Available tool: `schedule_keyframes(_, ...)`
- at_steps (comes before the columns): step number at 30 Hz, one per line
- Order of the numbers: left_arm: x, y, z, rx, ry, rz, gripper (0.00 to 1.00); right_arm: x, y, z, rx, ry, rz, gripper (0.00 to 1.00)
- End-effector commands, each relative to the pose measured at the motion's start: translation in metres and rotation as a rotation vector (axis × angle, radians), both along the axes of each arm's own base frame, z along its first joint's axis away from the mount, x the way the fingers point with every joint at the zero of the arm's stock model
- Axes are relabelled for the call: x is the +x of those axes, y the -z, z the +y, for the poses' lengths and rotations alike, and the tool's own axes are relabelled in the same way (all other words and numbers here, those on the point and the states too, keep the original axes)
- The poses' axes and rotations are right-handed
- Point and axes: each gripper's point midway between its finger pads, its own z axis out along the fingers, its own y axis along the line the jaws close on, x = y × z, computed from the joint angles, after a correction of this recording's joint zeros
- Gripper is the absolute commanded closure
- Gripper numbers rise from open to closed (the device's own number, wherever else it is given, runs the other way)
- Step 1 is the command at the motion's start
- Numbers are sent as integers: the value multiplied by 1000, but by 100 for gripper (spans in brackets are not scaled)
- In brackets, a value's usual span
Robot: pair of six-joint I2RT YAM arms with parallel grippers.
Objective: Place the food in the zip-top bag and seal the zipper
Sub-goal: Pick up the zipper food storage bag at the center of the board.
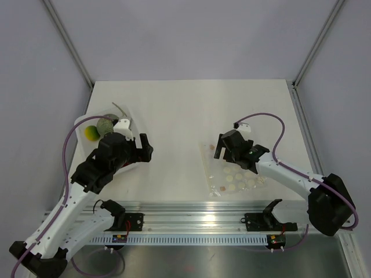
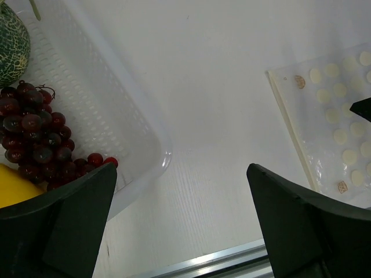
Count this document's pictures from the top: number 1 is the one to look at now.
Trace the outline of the clear dotted zip bag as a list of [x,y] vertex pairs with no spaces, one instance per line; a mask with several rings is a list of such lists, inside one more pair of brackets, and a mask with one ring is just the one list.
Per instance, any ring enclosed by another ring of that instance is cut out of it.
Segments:
[[265,177],[243,170],[239,165],[226,162],[222,158],[215,159],[215,145],[200,143],[199,149],[210,197],[222,197],[268,186]]

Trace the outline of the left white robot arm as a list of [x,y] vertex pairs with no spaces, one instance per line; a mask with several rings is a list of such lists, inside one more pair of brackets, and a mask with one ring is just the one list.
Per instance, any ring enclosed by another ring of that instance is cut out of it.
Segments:
[[125,208],[109,199],[100,212],[71,229],[81,211],[114,178],[121,168],[151,161],[153,147],[147,135],[139,135],[141,147],[123,134],[106,134],[84,162],[79,164],[63,197],[41,226],[25,241],[15,241],[9,251],[36,277],[60,277],[68,262],[97,233],[128,228]]

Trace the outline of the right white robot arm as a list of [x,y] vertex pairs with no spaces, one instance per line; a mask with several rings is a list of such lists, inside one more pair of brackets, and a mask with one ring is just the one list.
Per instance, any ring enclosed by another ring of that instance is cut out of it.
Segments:
[[309,223],[322,234],[334,236],[355,214],[354,202],[339,176],[330,174],[323,177],[311,172],[304,174],[292,166],[285,166],[269,149],[244,139],[236,129],[219,135],[215,159],[220,157],[223,148],[225,161],[268,177],[306,200]]

